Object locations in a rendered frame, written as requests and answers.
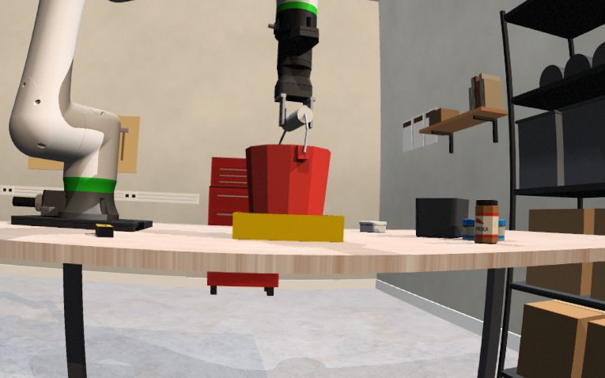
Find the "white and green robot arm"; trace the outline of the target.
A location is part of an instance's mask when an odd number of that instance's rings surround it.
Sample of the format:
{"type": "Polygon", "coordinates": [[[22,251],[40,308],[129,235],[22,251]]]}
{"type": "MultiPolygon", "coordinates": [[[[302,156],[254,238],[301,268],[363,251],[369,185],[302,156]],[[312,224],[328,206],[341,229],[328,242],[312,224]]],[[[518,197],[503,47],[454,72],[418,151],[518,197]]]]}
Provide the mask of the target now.
{"type": "Polygon", "coordinates": [[[85,0],[39,0],[25,68],[9,119],[25,155],[64,162],[64,191],[13,197],[41,216],[118,221],[121,122],[111,112],[70,100],[74,50],[85,0]]]}

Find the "blue and grey round tin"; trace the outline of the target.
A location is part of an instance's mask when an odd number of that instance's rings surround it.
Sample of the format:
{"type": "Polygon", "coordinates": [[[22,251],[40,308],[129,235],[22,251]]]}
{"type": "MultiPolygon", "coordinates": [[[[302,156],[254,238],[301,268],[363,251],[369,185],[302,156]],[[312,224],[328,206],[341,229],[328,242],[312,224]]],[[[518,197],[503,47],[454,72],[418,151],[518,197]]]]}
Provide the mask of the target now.
{"type": "MultiPolygon", "coordinates": [[[[506,220],[498,220],[498,241],[505,240],[506,220]]],[[[463,240],[475,240],[475,220],[463,219],[463,240]]]]}

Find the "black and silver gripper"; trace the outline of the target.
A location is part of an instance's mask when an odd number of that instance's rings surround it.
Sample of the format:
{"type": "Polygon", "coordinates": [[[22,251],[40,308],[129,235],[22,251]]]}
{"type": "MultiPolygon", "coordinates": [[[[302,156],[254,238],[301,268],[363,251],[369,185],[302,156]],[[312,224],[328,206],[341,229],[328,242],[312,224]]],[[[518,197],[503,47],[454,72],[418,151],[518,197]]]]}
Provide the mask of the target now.
{"type": "Polygon", "coordinates": [[[312,109],[312,49],[319,43],[317,16],[306,9],[284,9],[276,14],[274,30],[278,41],[278,81],[274,102],[280,102],[279,127],[285,126],[285,102],[300,102],[312,109]],[[281,38],[280,38],[281,37],[281,38]]]}

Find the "orange paprika spice jar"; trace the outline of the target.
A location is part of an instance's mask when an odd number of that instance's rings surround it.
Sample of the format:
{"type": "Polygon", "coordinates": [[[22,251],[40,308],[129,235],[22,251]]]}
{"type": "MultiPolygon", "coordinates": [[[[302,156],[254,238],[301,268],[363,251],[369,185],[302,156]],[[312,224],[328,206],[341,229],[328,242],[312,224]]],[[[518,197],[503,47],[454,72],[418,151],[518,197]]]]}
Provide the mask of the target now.
{"type": "Polygon", "coordinates": [[[497,200],[476,200],[475,206],[475,243],[496,244],[498,239],[497,200]]]}

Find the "yellow pocket level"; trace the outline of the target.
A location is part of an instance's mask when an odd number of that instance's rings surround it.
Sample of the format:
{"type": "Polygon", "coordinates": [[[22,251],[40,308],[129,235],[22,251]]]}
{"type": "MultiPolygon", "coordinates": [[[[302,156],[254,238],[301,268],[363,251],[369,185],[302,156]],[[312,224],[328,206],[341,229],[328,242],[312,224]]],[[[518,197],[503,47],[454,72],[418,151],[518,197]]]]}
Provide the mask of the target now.
{"type": "Polygon", "coordinates": [[[111,225],[96,224],[95,234],[98,237],[114,237],[114,227],[111,225]]]}

